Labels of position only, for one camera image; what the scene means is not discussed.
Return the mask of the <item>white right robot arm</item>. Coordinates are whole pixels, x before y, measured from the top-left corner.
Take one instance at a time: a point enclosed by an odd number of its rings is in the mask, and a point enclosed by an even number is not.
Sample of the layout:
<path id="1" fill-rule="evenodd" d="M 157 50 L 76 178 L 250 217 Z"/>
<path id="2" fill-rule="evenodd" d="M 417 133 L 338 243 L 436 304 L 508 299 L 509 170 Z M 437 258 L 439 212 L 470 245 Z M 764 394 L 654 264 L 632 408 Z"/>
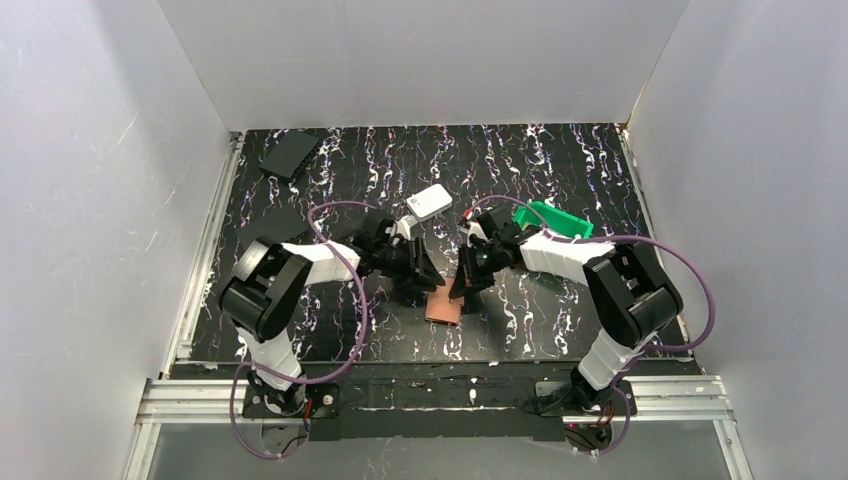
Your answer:
<path id="1" fill-rule="evenodd" d="M 522 226 L 503 207 L 465 216 L 459 227 L 465 240 L 458 250 L 452 299 L 488 289 L 495 273 L 517 268 L 589 289 L 601 327 L 570 375 L 574 393 L 609 391 L 650 339 L 683 309 L 681 295 L 645 241 L 571 239 L 541 226 Z"/>

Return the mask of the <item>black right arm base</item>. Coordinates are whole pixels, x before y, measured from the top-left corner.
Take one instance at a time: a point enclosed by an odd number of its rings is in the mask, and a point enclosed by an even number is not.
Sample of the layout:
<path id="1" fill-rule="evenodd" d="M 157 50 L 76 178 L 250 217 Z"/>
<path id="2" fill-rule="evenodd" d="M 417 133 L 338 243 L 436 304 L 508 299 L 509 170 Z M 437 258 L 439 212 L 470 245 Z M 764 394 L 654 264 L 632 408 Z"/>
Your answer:
<path id="1" fill-rule="evenodd" d="M 543 417 L 588 416 L 590 420 L 605 421 L 638 413 L 635 393 L 630 382 L 620 380 L 614 387 L 600 392 L 573 390 L 570 381 L 539 381 L 523 404 L 527 413 Z"/>

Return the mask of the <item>tan leather card holder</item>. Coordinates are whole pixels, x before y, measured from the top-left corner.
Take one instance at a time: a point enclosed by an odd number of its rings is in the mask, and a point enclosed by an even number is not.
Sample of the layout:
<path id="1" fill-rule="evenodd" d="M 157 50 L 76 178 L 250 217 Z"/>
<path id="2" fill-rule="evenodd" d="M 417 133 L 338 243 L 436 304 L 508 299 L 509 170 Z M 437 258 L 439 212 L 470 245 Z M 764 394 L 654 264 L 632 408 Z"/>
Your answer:
<path id="1" fill-rule="evenodd" d="M 453 277 L 446 277 L 445 284 L 429 292 L 425 305 L 425 319 L 431 323 L 455 326 L 461 321 L 464 299 L 451 299 Z"/>

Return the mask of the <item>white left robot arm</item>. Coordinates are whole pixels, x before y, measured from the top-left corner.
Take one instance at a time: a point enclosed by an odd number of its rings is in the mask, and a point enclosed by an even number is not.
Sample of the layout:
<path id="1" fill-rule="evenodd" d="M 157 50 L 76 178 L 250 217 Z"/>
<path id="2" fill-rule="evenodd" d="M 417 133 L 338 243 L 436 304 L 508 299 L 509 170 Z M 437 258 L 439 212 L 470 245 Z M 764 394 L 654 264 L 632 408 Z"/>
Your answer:
<path id="1" fill-rule="evenodd" d="M 350 239 L 310 245 L 273 243 L 259 237 L 236 264 L 217 295 L 220 311 L 245 340 L 261 384 L 285 393 L 306 385 L 288 325 L 305 288 L 354 282 L 364 289 L 373 272 L 403 287 L 433 292 L 445 285 L 424 242 L 386 212 L 367 212 Z"/>

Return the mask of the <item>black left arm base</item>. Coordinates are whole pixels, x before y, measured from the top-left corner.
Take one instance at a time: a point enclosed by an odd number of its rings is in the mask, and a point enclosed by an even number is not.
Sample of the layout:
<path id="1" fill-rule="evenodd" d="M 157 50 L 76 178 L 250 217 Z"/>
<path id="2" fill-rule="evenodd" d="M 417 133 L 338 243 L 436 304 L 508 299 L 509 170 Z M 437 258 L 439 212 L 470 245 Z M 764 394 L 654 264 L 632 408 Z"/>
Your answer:
<path id="1" fill-rule="evenodd" d="M 341 393 L 337 384 L 294 384 L 279 391 L 266 384 L 255 372 L 247 374 L 241 415 L 250 419 L 335 418 L 340 409 Z"/>

